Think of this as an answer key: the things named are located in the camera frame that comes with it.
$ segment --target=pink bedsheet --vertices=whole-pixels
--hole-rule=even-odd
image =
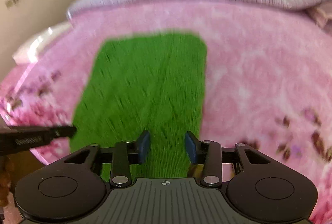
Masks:
[[[2,83],[9,124],[70,123],[105,39],[192,31],[208,50],[200,138],[249,143],[304,174],[319,192],[311,220],[332,220],[332,37],[308,17],[245,3],[155,1],[90,10],[72,23],[19,85],[20,67]],[[33,153],[51,163],[69,153],[68,141]]]

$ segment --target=green cloth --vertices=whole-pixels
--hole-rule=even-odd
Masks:
[[[151,151],[145,164],[131,165],[132,178],[186,177],[184,134],[200,130],[205,59],[205,44],[192,34],[107,41],[76,108],[71,151],[133,141],[147,129]],[[103,166],[104,180],[109,168]]]

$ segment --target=green mat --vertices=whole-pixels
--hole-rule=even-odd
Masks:
[[[111,147],[151,133],[151,151],[135,177],[186,177],[184,134],[199,133],[206,46],[192,34],[168,33],[110,40],[101,48],[76,108],[71,151]],[[102,178],[109,180],[110,167]]]

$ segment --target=metal screw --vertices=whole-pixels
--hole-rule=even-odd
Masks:
[[[217,184],[220,180],[217,176],[209,175],[205,176],[203,181],[209,185]]]
[[[122,184],[125,184],[128,182],[128,178],[126,176],[123,176],[123,175],[119,175],[119,176],[115,176],[112,181],[115,183],[115,184],[118,184],[118,185],[122,185]]]

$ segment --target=pink blanket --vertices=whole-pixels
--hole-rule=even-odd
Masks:
[[[200,138],[224,147],[248,143],[304,174],[319,192],[311,220],[332,220],[332,38],[308,17],[182,0],[90,10],[72,23],[35,65],[23,75],[16,67],[3,81],[1,115],[9,124],[70,123],[105,39],[192,31],[208,50]],[[69,153],[68,141],[33,153],[51,163]]]

